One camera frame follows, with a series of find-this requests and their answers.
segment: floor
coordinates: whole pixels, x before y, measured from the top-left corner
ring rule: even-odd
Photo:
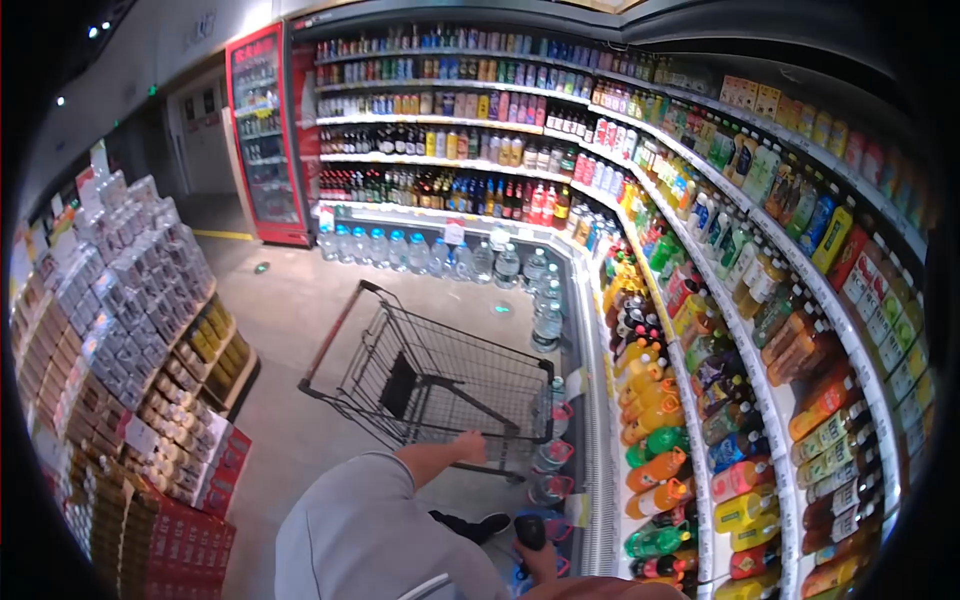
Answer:
[[[222,595],[263,600],[273,597],[276,531],[300,495],[326,470],[383,448],[356,423],[297,389],[357,280],[363,277],[394,292],[413,313],[530,354],[532,306],[518,288],[503,291],[493,285],[327,263],[319,252],[259,242],[205,236],[198,241],[225,306],[262,364],[235,423],[253,447],[228,513],[237,537]],[[263,262],[269,268],[255,274],[254,267]],[[351,315],[364,317],[363,322],[348,320],[335,344],[356,348],[366,316],[375,307],[369,298],[358,302]],[[339,382],[347,366],[335,355],[345,353],[331,352],[324,360],[313,379],[315,389],[332,392]],[[559,365],[558,356],[548,358]],[[496,511],[513,513],[522,506],[524,494],[524,486],[503,477],[448,469],[421,490],[419,499],[426,509],[479,520]],[[507,532],[485,546],[502,573],[509,574],[512,567],[511,538]]]

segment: juice bottle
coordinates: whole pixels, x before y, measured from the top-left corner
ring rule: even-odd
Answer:
[[[776,334],[787,318],[795,310],[801,308],[807,298],[809,291],[804,293],[804,288],[798,283],[800,279],[796,274],[791,275],[791,284],[782,284],[774,292],[770,301],[764,304],[754,315],[754,343],[757,348],[763,349],[767,342]]]
[[[801,597],[805,600],[830,589],[844,586],[869,560],[869,554],[853,555],[843,561],[832,561],[813,567],[800,586]]]
[[[737,580],[763,575],[767,569],[776,569],[779,558],[780,544],[776,540],[734,552],[730,557],[730,578]]]
[[[758,271],[750,291],[736,305],[736,311],[744,319],[750,320],[773,294],[777,286],[787,277],[785,265],[778,258],[770,261],[763,271]]]
[[[880,306],[874,316],[867,322],[867,334],[874,347],[883,343],[890,335],[894,324],[903,314],[903,307],[910,302],[913,289],[913,276],[909,271],[901,271],[900,276],[888,282],[888,289],[880,301]]]
[[[924,330],[924,295],[917,294],[917,297],[903,307],[903,313],[890,334],[880,344],[877,349],[880,364],[876,365],[877,374],[884,380],[890,377],[897,365],[900,364],[903,356],[906,355],[918,336]]]
[[[846,404],[849,407],[840,408],[806,437],[793,444],[790,448],[790,460],[794,465],[799,467],[820,455],[839,442],[849,431],[862,426],[870,418],[866,400],[861,399],[851,403],[851,399],[856,397],[856,395],[848,396]]]
[[[790,347],[797,334],[804,329],[813,328],[813,304],[806,302],[804,310],[795,310],[774,333],[770,341],[760,351],[760,360],[769,367]]]
[[[728,402],[715,414],[704,420],[701,430],[704,444],[719,444],[724,438],[737,431],[751,431],[763,427],[763,419],[754,404],[744,400],[740,403]]]
[[[756,255],[754,262],[747,268],[743,274],[743,278],[740,279],[740,282],[736,284],[736,288],[733,290],[732,298],[734,303],[739,304],[741,300],[746,298],[760,273],[774,271],[774,269],[772,269],[773,256],[774,251],[769,246],[765,247],[763,252]]]
[[[879,233],[874,233],[874,239],[868,240],[860,254],[853,262],[850,274],[844,279],[840,286],[837,296],[840,303],[847,309],[847,313],[853,319],[857,329],[863,327],[860,316],[856,311],[856,304],[863,298],[870,284],[873,283],[876,276],[877,265],[883,261],[883,254],[886,251],[886,243]]]
[[[830,265],[836,260],[840,249],[844,247],[847,235],[853,227],[853,207],[856,202],[850,196],[843,206],[839,206],[833,211],[830,223],[827,225],[827,232],[810,257],[810,262],[817,268],[817,271],[824,275],[830,270]]]
[[[748,493],[721,502],[713,509],[713,531],[727,534],[745,529],[763,513],[780,513],[777,488],[773,483],[753,488]]]
[[[780,505],[778,505],[778,509],[775,511],[771,510],[766,513],[760,513],[746,527],[732,530],[730,533],[730,546],[733,552],[742,552],[770,541],[773,536],[779,532]]]
[[[707,451],[709,469],[715,474],[726,470],[743,459],[757,454],[768,454],[770,445],[758,431],[731,433],[720,444]]]
[[[724,287],[728,291],[733,291],[739,285],[740,281],[743,279],[743,276],[747,273],[747,270],[754,264],[754,259],[758,252],[760,252],[760,245],[763,243],[763,238],[759,234],[755,235],[753,240],[748,240],[744,242],[743,248],[740,250],[740,255],[733,262],[733,268],[730,269],[730,274],[727,275],[723,280]]]
[[[864,446],[876,445],[874,425],[867,423],[856,433],[848,433],[827,450],[800,465],[797,469],[797,487],[806,490],[851,462]]]
[[[670,478],[666,483],[660,484],[648,492],[634,494],[627,500],[625,512],[628,517],[635,519],[653,516],[677,506],[680,503],[680,498],[685,494],[686,486],[680,481]]]
[[[710,495],[714,502],[726,502],[761,485],[763,480],[772,478],[773,466],[769,459],[749,458],[713,475],[710,478]]]
[[[802,439],[818,425],[827,420],[843,406],[852,394],[853,380],[849,375],[841,381],[832,378],[822,389],[814,390],[815,397],[808,400],[809,408],[790,420],[787,430],[794,442]]]

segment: shopping cart basket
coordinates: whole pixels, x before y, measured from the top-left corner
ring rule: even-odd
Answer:
[[[338,358],[331,347],[364,291],[379,303],[340,385],[332,394],[313,389],[324,358]],[[551,411],[542,410],[550,406],[552,379],[552,362],[411,313],[394,294],[361,279],[298,387],[390,449],[449,442],[479,430],[487,439],[488,464],[454,467],[519,483],[537,445],[553,438]]]

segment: glass door fridge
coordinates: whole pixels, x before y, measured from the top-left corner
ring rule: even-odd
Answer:
[[[228,44],[228,94],[257,237],[309,247],[312,235],[288,159],[283,27],[276,23]]]

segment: person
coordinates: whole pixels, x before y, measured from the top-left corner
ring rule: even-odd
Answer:
[[[498,513],[468,523],[428,514],[414,495],[457,462],[486,463],[477,431],[450,444],[369,452],[332,468],[307,489],[276,535],[276,600],[509,600],[480,544],[506,530]],[[557,577],[552,543],[535,551],[514,542],[534,587],[527,600],[674,600],[664,584],[613,577]]]

